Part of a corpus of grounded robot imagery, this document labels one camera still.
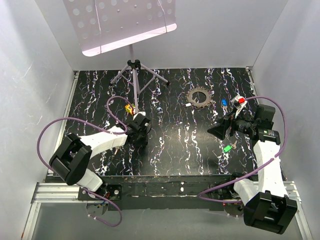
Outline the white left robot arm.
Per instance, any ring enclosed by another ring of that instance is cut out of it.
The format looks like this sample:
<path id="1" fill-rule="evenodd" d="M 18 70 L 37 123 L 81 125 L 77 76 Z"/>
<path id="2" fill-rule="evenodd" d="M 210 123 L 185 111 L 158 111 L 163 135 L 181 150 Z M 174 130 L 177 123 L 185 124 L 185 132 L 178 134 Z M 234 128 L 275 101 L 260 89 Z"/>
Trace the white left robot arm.
<path id="1" fill-rule="evenodd" d="M 90 160 L 100 153 L 127 144 L 146 146 L 149 126 L 150 120 L 143 113 L 137 113 L 126 127 L 118 124 L 86 136 L 70 133 L 51 157 L 49 165 L 67 185 L 84 187 L 95 200 L 101 200 L 107 193 L 106 183 L 89 170 Z"/>

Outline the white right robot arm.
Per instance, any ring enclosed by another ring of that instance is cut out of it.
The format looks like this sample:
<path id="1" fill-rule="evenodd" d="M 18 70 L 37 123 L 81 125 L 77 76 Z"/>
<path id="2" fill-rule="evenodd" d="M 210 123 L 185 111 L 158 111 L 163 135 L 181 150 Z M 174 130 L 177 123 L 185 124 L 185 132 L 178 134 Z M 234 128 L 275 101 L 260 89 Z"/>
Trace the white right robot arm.
<path id="1" fill-rule="evenodd" d="M 298 210 L 297 202 L 288 196 L 285 188 L 280 159 L 280 135 L 273 130 L 273 117 L 276 109 L 268 105 L 259 105 L 252 119 L 240 115 L 240 109 L 234 110 L 218 120 L 218 124 L 208 133 L 224 140 L 227 130 L 233 134 L 239 132 L 252 141 L 257 160 L 258 186 L 255 187 L 249 177 L 226 186 L 227 195 L 232 199 L 240 198 L 243 203 L 243 218 L 247 226 L 268 232 L 283 234 Z"/>

